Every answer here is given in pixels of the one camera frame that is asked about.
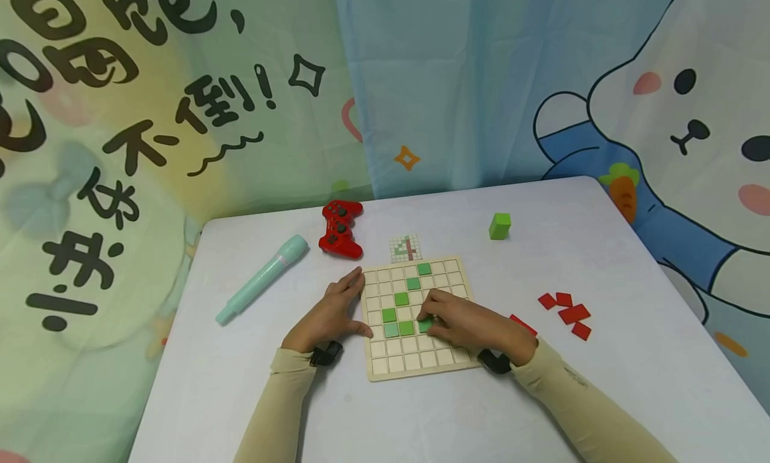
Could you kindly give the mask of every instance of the carrot illustration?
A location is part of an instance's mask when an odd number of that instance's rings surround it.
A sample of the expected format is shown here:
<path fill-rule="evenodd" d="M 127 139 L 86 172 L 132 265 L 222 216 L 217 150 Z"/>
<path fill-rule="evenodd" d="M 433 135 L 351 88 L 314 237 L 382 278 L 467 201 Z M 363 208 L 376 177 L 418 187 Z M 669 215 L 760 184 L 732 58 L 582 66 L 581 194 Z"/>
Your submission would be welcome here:
<path fill-rule="evenodd" d="M 608 186 L 610 199 L 621 211 L 628 224 L 636 219 L 636 185 L 639 171 L 619 162 L 610 166 L 610 173 L 599 177 L 599 183 Z"/>

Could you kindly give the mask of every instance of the teal marker pen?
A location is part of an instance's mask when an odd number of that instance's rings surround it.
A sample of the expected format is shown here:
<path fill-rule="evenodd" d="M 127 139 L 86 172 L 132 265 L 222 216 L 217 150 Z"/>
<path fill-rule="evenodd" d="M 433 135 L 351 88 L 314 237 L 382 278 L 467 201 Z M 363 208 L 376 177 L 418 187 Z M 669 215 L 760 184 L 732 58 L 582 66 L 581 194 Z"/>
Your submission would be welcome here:
<path fill-rule="evenodd" d="M 227 301 L 227 306 L 217 315 L 217 323 L 224 326 L 233 316 L 243 312 L 265 287 L 272 283 L 292 262 L 305 254 L 305 251 L 307 251 L 307 241 L 300 235 L 292 236 L 281 246 L 273 259 L 268 261 L 252 279 L 249 279 L 249 282 L 230 298 L 230 301 Z"/>

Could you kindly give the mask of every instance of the cartoon curtain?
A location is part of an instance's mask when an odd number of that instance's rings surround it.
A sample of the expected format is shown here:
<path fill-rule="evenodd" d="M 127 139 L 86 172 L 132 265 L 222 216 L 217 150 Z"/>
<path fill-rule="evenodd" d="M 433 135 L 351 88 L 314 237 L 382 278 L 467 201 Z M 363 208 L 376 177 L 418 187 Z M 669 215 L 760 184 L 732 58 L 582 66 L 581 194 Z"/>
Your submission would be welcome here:
<path fill-rule="evenodd" d="M 0 463 L 125 461 L 202 224 L 372 197 L 335 3 L 0 4 Z"/>
<path fill-rule="evenodd" d="M 376 198 L 593 176 L 770 409 L 770 0 L 336 3 Z"/>

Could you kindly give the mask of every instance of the red game controller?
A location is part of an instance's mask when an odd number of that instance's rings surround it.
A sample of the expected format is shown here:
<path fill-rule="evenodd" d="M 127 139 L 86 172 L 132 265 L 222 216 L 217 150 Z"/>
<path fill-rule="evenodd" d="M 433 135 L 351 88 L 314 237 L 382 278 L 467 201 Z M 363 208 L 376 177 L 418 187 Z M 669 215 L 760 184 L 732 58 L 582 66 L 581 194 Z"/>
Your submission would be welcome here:
<path fill-rule="evenodd" d="M 326 218 L 326 235 L 318 241 L 318 247 L 326 253 L 359 259 L 364 255 L 361 246 L 353 241 L 350 226 L 353 219 L 364 211 L 364 206 L 349 200 L 333 200 L 324 206 L 321 214 Z"/>

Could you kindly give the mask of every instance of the wooden grid board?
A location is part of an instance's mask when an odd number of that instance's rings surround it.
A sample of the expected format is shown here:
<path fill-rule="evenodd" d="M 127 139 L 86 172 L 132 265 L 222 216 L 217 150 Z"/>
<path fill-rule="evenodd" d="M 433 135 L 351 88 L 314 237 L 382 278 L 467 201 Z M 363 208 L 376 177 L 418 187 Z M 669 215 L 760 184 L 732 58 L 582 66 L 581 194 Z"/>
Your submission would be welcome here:
<path fill-rule="evenodd" d="M 426 335 L 416 320 L 433 287 L 473 300 L 460 257 L 405 261 L 364 270 L 364 322 L 374 336 L 364 338 L 369 381 L 432 375 L 479 366 L 464 347 Z"/>

